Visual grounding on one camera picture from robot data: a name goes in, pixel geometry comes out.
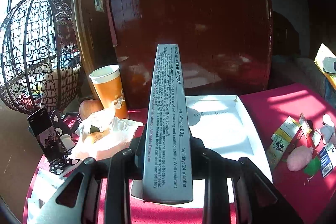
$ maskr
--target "wooden cabinet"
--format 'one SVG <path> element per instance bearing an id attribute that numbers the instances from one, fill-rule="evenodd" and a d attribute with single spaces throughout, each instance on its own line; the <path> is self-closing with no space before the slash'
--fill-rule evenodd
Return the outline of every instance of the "wooden cabinet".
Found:
<path id="1" fill-rule="evenodd" d="M 178 44 L 186 95 L 267 87 L 271 0 L 108 0 L 129 109 L 148 107 L 157 44 Z"/>

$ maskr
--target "paper cup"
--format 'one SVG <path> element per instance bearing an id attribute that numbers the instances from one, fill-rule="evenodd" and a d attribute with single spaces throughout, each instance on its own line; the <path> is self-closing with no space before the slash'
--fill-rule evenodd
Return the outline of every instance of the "paper cup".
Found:
<path id="1" fill-rule="evenodd" d="M 128 118 L 124 91 L 121 85 L 118 65 L 102 67 L 90 73 L 89 77 L 104 108 L 115 107 L 115 116 Z"/>

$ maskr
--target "green tag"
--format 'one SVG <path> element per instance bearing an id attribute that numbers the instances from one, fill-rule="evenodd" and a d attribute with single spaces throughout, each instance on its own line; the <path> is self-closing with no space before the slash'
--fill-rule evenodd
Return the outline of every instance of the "green tag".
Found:
<path id="1" fill-rule="evenodd" d="M 314 159 L 311 159 L 308 165 L 305 169 L 303 169 L 303 172 L 307 174 L 308 176 L 315 175 L 318 170 L 321 168 L 321 161 L 318 156 L 315 156 Z"/>

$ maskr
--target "smartphone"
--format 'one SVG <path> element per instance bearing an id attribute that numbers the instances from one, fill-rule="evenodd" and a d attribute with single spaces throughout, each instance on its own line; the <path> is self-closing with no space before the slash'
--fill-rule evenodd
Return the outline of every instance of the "smartphone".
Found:
<path id="1" fill-rule="evenodd" d="M 50 163 L 69 155 L 45 107 L 30 115 L 27 120 L 45 157 Z"/>

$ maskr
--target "red tablecloth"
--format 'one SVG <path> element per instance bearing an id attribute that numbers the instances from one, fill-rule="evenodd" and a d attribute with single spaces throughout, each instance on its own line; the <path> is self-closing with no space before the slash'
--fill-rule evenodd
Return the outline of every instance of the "red tablecloth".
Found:
<path id="1" fill-rule="evenodd" d="M 303 112 L 307 119 L 313 121 L 315 128 L 322 126 L 323 114 L 329 114 L 332 120 L 336 121 L 336 111 L 318 94 L 300 84 L 243 95 L 240 98 L 254 122 L 265 149 L 268 148 L 272 142 L 270 139 L 272 134 L 288 116 L 298 120 L 300 112 Z M 129 111 L 129 114 L 130 119 L 144 123 L 147 120 L 147 109 Z M 141 135 L 141 133 L 142 127 L 137 130 L 136 136 Z M 301 138 L 301 143 L 306 145 L 304 137 Z M 322 146 L 323 143 L 321 141 L 318 146 L 318 151 L 320 151 Z M 44 157 L 42 157 L 38 168 L 48 169 L 48 164 L 44 162 Z M 31 196 L 38 168 L 31 181 L 27 198 Z M 275 187 L 277 187 L 286 200 L 294 207 L 306 224 L 311 224 L 315 221 L 336 190 L 335 170 L 325 179 L 323 179 L 321 173 L 318 172 L 311 179 L 308 186 L 304 186 L 307 175 L 302 171 L 289 171 L 284 162 L 278 164 L 272 176 Z M 103 181 L 102 194 L 100 197 L 99 224 L 103 223 L 104 219 L 105 189 L 106 180 Z M 134 198 L 130 200 L 133 223 L 191 224 L 202 222 L 202 208 L 176 208 L 153 203 L 143 203 Z M 23 224 L 26 224 L 27 215 L 28 209 L 26 202 Z M 231 222 L 235 223 L 233 205 L 231 206 Z"/>

